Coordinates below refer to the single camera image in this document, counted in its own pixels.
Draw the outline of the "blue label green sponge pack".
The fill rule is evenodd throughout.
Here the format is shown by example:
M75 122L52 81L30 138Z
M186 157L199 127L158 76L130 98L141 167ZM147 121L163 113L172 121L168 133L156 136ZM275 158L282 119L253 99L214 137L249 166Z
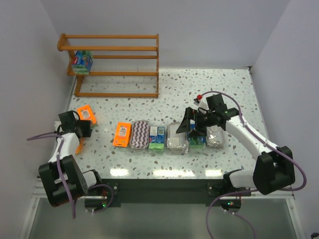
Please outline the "blue label green sponge pack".
M149 150L163 152L165 146L165 127L151 126L149 135Z

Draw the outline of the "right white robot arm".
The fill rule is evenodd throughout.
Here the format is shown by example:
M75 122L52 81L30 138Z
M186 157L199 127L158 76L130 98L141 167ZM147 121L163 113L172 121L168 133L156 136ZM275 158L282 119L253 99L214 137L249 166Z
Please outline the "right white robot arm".
M294 184L295 170L291 150L268 141L245 121L239 107L229 108L223 100L224 93L215 92L201 102L202 95L195 98L197 109L186 108L176 133L189 137L207 135L207 129L218 126L235 137L256 161L252 171L237 169L224 174L224 190L240 188L257 189L263 195Z

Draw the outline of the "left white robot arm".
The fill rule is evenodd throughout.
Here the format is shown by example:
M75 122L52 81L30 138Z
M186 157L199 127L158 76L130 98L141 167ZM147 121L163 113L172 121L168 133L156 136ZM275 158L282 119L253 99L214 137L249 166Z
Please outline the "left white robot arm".
M85 196L89 188L102 182L93 169L81 172L75 154L80 142L92 133L89 120L80 119L75 111L59 114L60 126L53 133L57 147L48 163L39 166L38 173L47 198L53 207L74 202Z

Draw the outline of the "purple wavy striped sponge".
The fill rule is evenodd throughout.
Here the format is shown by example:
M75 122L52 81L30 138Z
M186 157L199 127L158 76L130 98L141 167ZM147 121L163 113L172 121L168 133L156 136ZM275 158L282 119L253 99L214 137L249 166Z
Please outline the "purple wavy striped sponge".
M145 120L138 120L132 124L130 146L133 149L145 149L149 145L150 125Z

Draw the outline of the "orange sponge box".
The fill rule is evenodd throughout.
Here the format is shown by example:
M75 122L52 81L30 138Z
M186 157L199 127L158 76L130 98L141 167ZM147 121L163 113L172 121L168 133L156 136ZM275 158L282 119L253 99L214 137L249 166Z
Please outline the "orange sponge box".
M82 150L83 150L83 146L84 146L84 138L81 138L80 139L80 142L79 142L79 145L75 151L75 154L81 154L82 153Z
M76 111L79 114L81 120L89 120L90 121L91 127L94 127L97 125L96 117L95 117L90 105L81 106Z
M132 124L129 122L118 122L113 146L127 147L130 143Z

